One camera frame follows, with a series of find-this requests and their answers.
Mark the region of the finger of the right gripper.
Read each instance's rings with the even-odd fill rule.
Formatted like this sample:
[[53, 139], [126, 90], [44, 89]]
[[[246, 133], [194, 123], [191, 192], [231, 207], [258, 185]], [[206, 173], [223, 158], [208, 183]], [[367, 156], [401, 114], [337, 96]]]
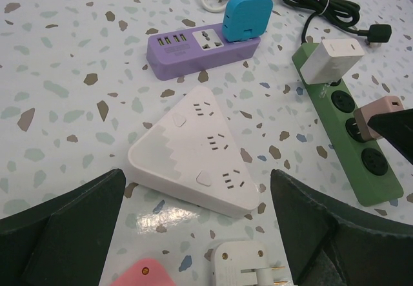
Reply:
[[410, 164], [413, 157], [413, 109], [389, 114], [373, 122], [373, 127], [385, 138]]

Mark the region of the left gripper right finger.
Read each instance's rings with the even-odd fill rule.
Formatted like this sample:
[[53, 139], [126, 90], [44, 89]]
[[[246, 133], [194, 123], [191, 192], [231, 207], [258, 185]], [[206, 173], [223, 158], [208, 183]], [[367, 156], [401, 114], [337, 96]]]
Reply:
[[318, 192], [282, 170], [270, 190], [295, 285], [412, 285], [412, 226]]

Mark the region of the beige pink plug adapter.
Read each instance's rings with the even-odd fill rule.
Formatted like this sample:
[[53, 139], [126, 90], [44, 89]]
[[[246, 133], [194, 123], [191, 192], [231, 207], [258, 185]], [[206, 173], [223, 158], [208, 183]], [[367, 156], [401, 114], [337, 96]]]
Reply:
[[354, 119], [361, 139], [367, 142], [382, 138], [382, 135], [374, 129], [373, 122], [403, 109], [403, 104], [397, 96], [385, 96], [356, 109]]

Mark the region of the white triangular power strip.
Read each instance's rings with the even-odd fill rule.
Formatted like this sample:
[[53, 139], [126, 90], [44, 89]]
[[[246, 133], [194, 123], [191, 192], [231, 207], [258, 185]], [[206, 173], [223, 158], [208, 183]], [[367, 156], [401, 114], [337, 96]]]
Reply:
[[227, 120], [206, 87], [193, 88], [128, 151], [128, 177], [233, 218], [259, 205]]

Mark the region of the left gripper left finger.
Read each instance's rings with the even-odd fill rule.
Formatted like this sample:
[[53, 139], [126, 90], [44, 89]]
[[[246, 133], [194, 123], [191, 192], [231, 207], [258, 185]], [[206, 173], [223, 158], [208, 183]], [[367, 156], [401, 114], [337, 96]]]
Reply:
[[1, 285], [98, 285], [125, 185], [110, 170], [1, 219]]

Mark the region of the white plug adapter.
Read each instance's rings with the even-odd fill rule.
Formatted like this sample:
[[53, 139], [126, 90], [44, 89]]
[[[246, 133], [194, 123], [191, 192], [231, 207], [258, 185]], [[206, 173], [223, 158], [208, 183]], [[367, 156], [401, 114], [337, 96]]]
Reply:
[[226, 285], [287, 285], [288, 280], [277, 278], [284, 266], [273, 266], [267, 248], [260, 241], [227, 241], [211, 254], [211, 284]]

